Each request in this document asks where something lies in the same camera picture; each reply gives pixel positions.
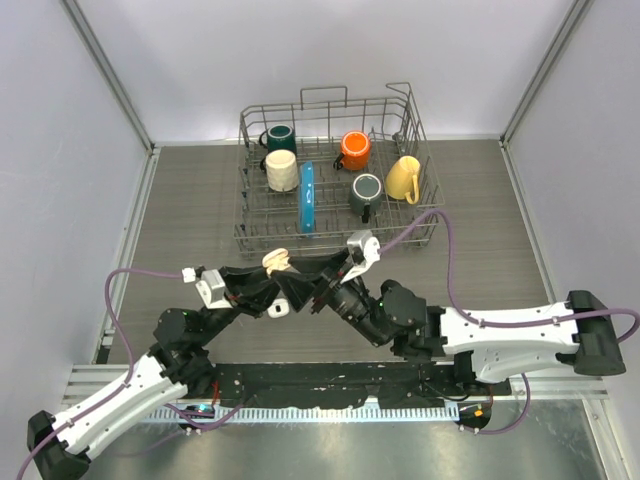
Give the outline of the white earbud charging case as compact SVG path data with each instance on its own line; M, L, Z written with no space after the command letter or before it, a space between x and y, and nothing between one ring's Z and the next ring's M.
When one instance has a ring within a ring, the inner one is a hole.
M289 302L285 298L276 298L267 309L270 318L277 319L287 316L290 312Z

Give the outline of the beige earbud case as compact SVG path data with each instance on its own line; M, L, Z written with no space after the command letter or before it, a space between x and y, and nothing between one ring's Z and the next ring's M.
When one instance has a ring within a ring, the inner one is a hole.
M278 248L267 253L262 258L262 266L268 276L276 271L286 271L290 268L289 252L285 248Z

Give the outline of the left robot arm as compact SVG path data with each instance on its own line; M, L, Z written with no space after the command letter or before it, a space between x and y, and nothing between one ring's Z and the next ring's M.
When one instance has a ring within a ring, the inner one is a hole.
M44 479L79 479L115 439L157 408L181 398L200 399L212 389L215 369L206 345L239 315L259 317L279 295L262 266L186 268L180 279L195 285L199 310L164 310L154 344L127 371L86 400L28 421L26 465Z

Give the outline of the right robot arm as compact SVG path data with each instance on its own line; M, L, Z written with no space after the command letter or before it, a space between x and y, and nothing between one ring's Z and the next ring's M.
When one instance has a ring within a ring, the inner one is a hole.
M389 346L407 361L452 358L451 380L465 395L520 374L568 365L579 375L626 371L610 313L591 292L574 290L563 302L530 309L458 312L429 305L388 279L374 298L361 275L363 253L292 257L285 249L262 265L292 309L328 307L374 346Z

